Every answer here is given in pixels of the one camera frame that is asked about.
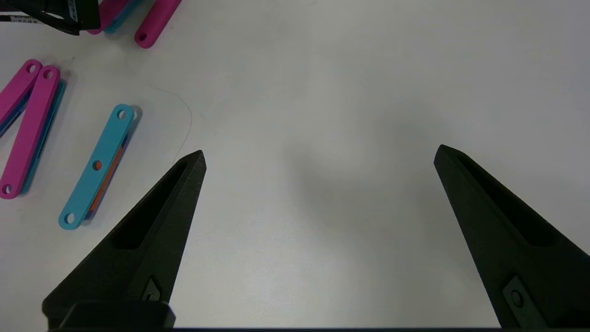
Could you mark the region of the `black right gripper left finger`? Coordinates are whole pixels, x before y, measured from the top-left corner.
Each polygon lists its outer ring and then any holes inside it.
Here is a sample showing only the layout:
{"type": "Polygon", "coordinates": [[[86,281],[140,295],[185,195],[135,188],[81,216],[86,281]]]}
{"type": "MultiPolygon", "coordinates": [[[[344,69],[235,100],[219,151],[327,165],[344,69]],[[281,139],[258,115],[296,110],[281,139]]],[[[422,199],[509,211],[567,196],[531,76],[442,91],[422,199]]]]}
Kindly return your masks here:
{"type": "Polygon", "coordinates": [[[42,302],[50,329],[171,329],[169,305],[207,170],[176,162],[42,302]]]}

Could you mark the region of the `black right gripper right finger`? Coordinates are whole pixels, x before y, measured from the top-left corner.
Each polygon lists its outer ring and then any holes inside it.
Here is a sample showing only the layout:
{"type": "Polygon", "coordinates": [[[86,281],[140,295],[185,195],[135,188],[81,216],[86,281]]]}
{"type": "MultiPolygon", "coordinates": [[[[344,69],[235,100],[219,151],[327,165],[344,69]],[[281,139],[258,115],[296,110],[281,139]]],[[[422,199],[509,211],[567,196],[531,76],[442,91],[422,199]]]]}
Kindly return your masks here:
{"type": "Polygon", "coordinates": [[[501,327],[589,328],[589,255],[465,153],[434,166],[501,327]]]}

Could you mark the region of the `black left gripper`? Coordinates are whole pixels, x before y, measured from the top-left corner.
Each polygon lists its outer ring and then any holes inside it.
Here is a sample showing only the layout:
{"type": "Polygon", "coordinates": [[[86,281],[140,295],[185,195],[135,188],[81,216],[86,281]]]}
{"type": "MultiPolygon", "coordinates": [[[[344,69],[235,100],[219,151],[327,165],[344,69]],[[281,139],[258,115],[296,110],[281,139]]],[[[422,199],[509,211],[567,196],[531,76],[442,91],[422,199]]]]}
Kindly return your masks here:
{"type": "Polygon", "coordinates": [[[2,0],[1,21],[44,24],[66,34],[100,27],[97,0],[2,0]]]}

